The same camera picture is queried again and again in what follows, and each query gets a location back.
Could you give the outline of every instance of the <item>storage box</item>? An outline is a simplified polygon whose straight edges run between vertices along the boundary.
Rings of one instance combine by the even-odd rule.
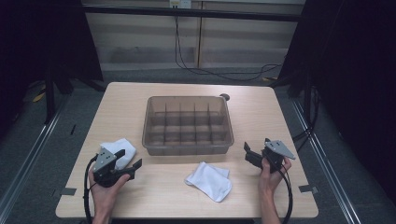
[[[233,144],[221,96],[153,96],[148,99],[143,146],[151,156],[224,154]]]

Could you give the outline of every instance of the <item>wooden table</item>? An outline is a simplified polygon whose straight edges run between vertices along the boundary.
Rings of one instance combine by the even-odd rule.
[[[227,102],[234,144],[226,154],[204,156],[152,157],[142,146],[146,106],[150,96],[179,95],[231,96]],[[318,208],[311,192],[301,193],[307,185],[298,154],[279,107],[276,95],[267,87],[243,87],[191,84],[111,83],[98,108],[75,167],[66,184],[77,189],[74,196],[64,195],[56,209],[58,217],[85,217],[83,179],[85,168],[103,142],[126,138],[136,148],[130,165],[143,159],[135,180],[120,191],[113,217],[118,218],[253,218],[260,217],[258,180],[260,169],[245,161],[244,142],[260,152],[264,138],[281,140],[296,156],[289,170],[293,192],[292,217],[315,217]],[[215,203],[184,179],[200,161],[230,170],[233,188],[221,202]],[[93,215],[93,202],[90,196]],[[276,208],[281,217],[288,210],[288,191],[282,181],[276,190]]]

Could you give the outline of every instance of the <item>gray carpet floor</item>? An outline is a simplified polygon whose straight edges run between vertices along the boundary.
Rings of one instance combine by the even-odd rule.
[[[105,82],[98,82],[98,84],[106,86],[112,81],[133,81],[266,86],[268,82],[263,81],[262,77],[276,77],[279,69],[278,67],[253,79],[251,78],[256,76],[254,74],[227,76],[251,79],[248,81],[235,81],[213,75],[195,75],[181,69],[105,72]],[[260,68],[211,69],[210,71],[217,73],[256,72],[260,71]],[[54,191],[65,186],[104,93],[95,91],[78,80],[72,80],[72,83],[75,89],[67,97],[65,110],[62,111],[55,129],[28,176],[6,223],[77,224],[81,221],[79,219],[56,217],[55,208],[59,202],[59,196],[54,194]],[[7,135],[1,139],[0,176],[2,176],[2,181],[0,183],[0,195],[3,195],[8,189],[43,128],[46,116],[45,99],[38,103],[32,103],[32,99],[39,88],[38,85],[28,91],[22,112]],[[287,95],[287,87],[276,88],[276,96],[290,129],[290,134],[294,136],[302,132],[303,127],[298,120],[291,99]],[[347,195],[355,205],[361,223],[396,223],[395,206],[386,197],[373,177],[356,160],[348,144],[340,138],[324,105],[319,106],[315,133]],[[303,141],[296,142],[296,147],[299,147]],[[302,147],[299,156],[309,184],[318,189],[314,197],[319,213],[315,218],[291,219],[289,223],[347,223],[347,219],[309,142]],[[125,220],[113,220],[113,222],[126,223]],[[161,222],[158,220],[134,220],[131,223],[164,222],[253,223],[252,220],[167,220]]]

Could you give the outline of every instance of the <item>cloth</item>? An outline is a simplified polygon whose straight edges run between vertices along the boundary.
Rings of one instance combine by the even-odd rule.
[[[227,169],[222,169],[202,161],[184,182],[187,185],[194,185],[213,201],[220,203],[232,188],[231,181],[228,179],[229,173],[230,171]]]
[[[102,143],[100,146],[104,147],[113,154],[125,149],[125,155],[116,161],[116,170],[122,170],[125,168],[125,166],[128,165],[136,153],[136,148],[134,148],[134,146],[132,146],[132,144],[125,138],[121,138],[120,140],[113,143]]]

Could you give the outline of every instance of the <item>person's left hand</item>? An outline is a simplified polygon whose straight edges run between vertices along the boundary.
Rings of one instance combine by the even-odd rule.
[[[93,223],[108,223],[116,203],[117,194],[129,178],[129,175],[123,175],[112,187],[104,188],[95,183],[93,172],[90,170],[89,179],[95,209]]]

